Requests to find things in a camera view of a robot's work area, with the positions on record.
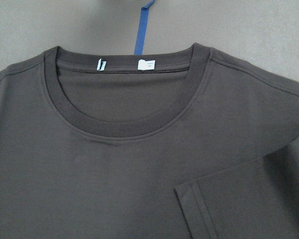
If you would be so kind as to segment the blue tape line lengthwise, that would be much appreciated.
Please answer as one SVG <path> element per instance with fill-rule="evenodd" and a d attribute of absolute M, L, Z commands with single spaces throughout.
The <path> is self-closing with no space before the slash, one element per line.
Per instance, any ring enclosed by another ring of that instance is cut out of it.
<path fill-rule="evenodd" d="M 134 55 L 142 55 L 144 50 L 148 18 L 150 7 L 155 3 L 155 0 L 150 0 L 144 6 L 141 7 L 140 10 L 140 18 L 139 18 L 139 26 L 136 37 L 136 43 L 134 48 Z"/>

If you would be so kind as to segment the white shirt neck label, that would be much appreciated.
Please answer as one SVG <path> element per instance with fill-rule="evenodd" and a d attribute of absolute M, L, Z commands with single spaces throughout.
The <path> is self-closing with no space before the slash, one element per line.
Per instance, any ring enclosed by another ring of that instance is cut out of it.
<path fill-rule="evenodd" d="M 138 61 L 138 70 L 146 71 L 146 70 L 154 70 L 154 69 L 155 69 L 155 60 L 140 59 Z"/>

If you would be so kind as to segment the brown t-shirt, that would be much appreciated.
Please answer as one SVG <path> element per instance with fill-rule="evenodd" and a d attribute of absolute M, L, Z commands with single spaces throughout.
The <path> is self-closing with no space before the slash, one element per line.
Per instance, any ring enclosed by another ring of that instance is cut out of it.
<path fill-rule="evenodd" d="M 299 239 L 299 82 L 197 43 L 8 66 L 0 239 Z"/>

